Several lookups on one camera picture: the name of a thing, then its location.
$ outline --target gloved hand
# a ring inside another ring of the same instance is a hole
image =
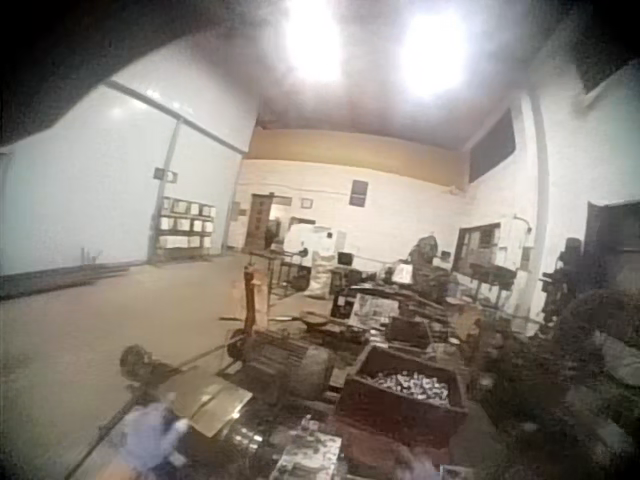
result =
[[[167,428],[167,405],[152,403],[137,407],[125,417],[125,446],[120,451],[124,463],[143,473],[162,463],[189,429],[189,420],[181,419]]]
[[[437,480],[440,475],[431,459],[423,452],[401,448],[396,452],[396,480]]]

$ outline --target wooden crate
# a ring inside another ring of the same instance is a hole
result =
[[[436,405],[382,388],[367,378],[378,373],[394,374],[405,370],[436,377],[446,383],[450,406]],[[354,372],[347,376],[336,415],[405,445],[446,447],[467,416],[466,396],[454,370],[369,346]]]

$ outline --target white appliance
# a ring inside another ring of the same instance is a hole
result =
[[[337,254],[344,250],[346,243],[346,232],[329,227],[298,223],[292,225],[287,232],[283,248],[287,253],[298,253],[306,248],[309,254],[302,259],[302,265],[311,267],[313,252],[317,251],[321,255]]]

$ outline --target blue glove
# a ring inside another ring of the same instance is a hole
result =
[[[134,409],[125,418],[127,439],[120,451],[122,460],[142,473],[162,463],[189,429],[189,420],[181,419],[166,427],[167,406],[153,403]]]

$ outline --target white wall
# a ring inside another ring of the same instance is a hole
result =
[[[532,246],[537,205],[537,157],[533,142],[531,107],[525,95],[515,95],[508,105],[501,107],[493,121],[485,127],[488,131],[505,109],[511,110],[516,149],[509,158],[485,173],[467,187],[465,209],[461,227],[477,227],[500,223],[496,264],[517,270],[520,267],[522,249]],[[459,280],[475,287],[475,281],[456,274]],[[514,313],[529,272],[518,271],[511,292],[501,296],[502,307]],[[483,285],[481,293],[494,300],[497,287]]]
[[[584,238],[587,203],[640,200],[640,64],[630,64],[585,96],[565,25],[542,52],[532,82],[540,98],[549,161],[549,221],[543,271],[567,237]],[[537,289],[532,312],[544,295]]]
[[[255,95],[216,65],[210,38],[188,38],[158,50],[115,79],[189,117],[240,149],[257,115]],[[100,86],[51,129],[3,149],[0,274],[81,263],[147,259],[151,219],[176,120],[126,93]],[[213,252],[220,251],[240,154],[183,125],[166,195],[217,208]]]
[[[147,255],[157,184],[175,120],[99,87],[50,130],[7,148],[3,275]]]
[[[369,182],[364,208],[349,205],[353,180]],[[453,251],[463,201],[450,188],[374,170],[284,160],[245,160],[236,201],[249,209],[252,193],[293,197],[291,215],[347,232],[346,250],[357,256],[393,262],[405,258],[423,236],[434,234],[440,248]],[[313,199],[301,209],[300,199]],[[229,245],[244,245],[247,217],[232,222]],[[354,266],[377,269],[380,263],[356,259]]]
[[[220,253],[224,225],[242,157],[192,128],[182,125],[171,161],[177,183],[168,183],[165,195],[216,207],[211,253]]]
[[[246,151],[258,112],[249,79],[236,73],[209,32],[178,40],[114,75],[205,130]]]
[[[533,126],[527,93],[514,97],[516,152],[472,183],[463,226],[500,221],[500,245],[507,254],[498,263],[514,268],[519,263],[522,222],[529,220],[534,240],[537,218],[538,155],[536,140],[545,140],[549,168],[549,198],[541,271],[553,271],[567,237],[584,238],[587,204],[640,200],[640,64],[630,64],[597,91],[585,95],[571,55],[580,17],[572,17],[553,35],[534,63],[530,90],[540,102],[543,131]],[[513,311],[522,296],[526,274],[518,273],[513,294],[506,302]],[[488,289],[484,293],[492,296]],[[545,295],[535,286],[530,316],[541,320]]]

